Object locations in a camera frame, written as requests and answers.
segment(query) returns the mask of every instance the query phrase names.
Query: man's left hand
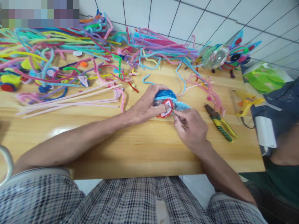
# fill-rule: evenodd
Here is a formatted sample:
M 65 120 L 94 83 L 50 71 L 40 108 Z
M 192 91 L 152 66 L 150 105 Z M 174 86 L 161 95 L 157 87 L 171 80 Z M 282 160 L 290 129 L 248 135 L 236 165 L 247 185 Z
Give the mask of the man's left hand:
M 128 110 L 131 119 L 135 124 L 141 124 L 154 116 L 165 113 L 168 110 L 167 104 L 153 106 L 154 98 L 158 91 L 168 90 L 165 85 L 151 85 L 147 88 L 143 96 Z

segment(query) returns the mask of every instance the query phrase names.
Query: craft material pile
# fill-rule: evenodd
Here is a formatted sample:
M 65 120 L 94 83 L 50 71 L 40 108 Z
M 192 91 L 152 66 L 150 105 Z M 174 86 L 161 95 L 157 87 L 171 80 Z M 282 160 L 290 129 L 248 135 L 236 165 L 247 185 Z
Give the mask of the craft material pile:
M 118 102 L 120 97 L 121 111 L 124 112 L 125 94 L 124 88 L 121 87 L 122 83 L 128 83 L 131 90 L 139 93 L 132 83 L 132 77 L 138 74 L 137 69 L 141 67 L 143 70 L 161 70 L 162 60 L 177 65 L 175 72 L 184 83 L 182 94 L 177 96 L 185 94 L 194 86 L 199 86 L 207 93 L 207 100 L 215 105 L 215 110 L 220 109 L 221 115 L 224 115 L 225 110 L 220 98 L 212 90 L 211 79 L 205 80 L 197 71 L 202 64 L 198 65 L 200 50 L 194 48 L 195 37 L 192 48 L 188 48 L 187 44 L 177 44 L 146 28 L 136 29 L 133 34 L 129 33 L 128 27 L 127 32 L 116 32 L 108 16 L 101 13 L 94 18 L 81 20 L 79 29 L 16 28 L 12 30 L 3 28 L 0 29 L 0 33 L 4 36 L 0 43 L 1 89 L 8 92 L 18 91 L 17 99 L 29 104 L 17 113 L 17 115 L 30 114 L 24 118 L 74 105 L 118 107 L 108 104 Z M 67 54 L 77 56 L 78 62 L 62 67 L 54 66 L 55 58 L 65 59 Z M 91 57 L 80 60 L 83 54 Z M 145 60 L 153 62 L 155 66 L 144 65 Z M 121 61 L 130 65 L 131 70 L 124 73 Z M 84 70 L 88 66 L 87 63 L 92 63 L 94 68 Z M 182 63 L 195 73 L 191 74 L 187 81 L 178 72 Z M 110 74 L 102 74 L 104 67 L 113 67 L 114 70 Z M 69 88 L 89 87 L 93 79 L 96 79 L 99 86 L 68 95 Z M 36 85 L 36 91 L 22 92 L 22 85 L 27 84 Z M 69 103 L 109 90 L 114 92 L 113 99 Z M 188 108 L 187 105 L 182 106 L 182 110 L 186 108 Z

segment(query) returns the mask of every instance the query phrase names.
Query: checkered shirt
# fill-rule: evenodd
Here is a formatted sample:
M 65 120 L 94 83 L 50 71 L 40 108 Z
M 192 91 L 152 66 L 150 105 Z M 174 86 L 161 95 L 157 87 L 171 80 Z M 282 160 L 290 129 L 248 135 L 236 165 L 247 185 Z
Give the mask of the checkered shirt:
M 0 200 L 0 223 L 266 223 L 223 193 L 205 211 L 177 176 L 102 180 L 85 196 L 62 168 L 38 168 L 14 176 Z

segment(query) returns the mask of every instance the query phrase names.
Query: yellow green pliers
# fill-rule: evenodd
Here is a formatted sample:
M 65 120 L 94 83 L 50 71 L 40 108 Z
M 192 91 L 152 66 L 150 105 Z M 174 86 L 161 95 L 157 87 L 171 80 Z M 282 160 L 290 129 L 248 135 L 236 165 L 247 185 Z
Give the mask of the yellow green pliers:
M 210 105 L 205 104 L 206 111 L 210 115 L 212 121 L 214 122 L 217 129 L 221 132 L 221 134 L 228 140 L 229 142 L 234 142 L 230 135 L 234 138 L 238 138 L 237 134 L 232 130 L 229 124 L 222 119 L 219 113 L 217 113 Z

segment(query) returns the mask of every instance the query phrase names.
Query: forearm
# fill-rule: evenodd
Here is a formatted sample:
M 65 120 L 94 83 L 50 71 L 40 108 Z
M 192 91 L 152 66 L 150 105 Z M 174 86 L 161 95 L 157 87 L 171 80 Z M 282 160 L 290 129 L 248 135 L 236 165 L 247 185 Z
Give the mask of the forearm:
M 216 190 L 256 205 L 254 198 L 239 175 L 219 156 L 209 141 L 197 156 L 201 160 L 209 181 Z
M 15 172 L 35 167 L 63 166 L 99 144 L 116 131 L 133 124 L 128 112 L 56 135 L 23 154 Z

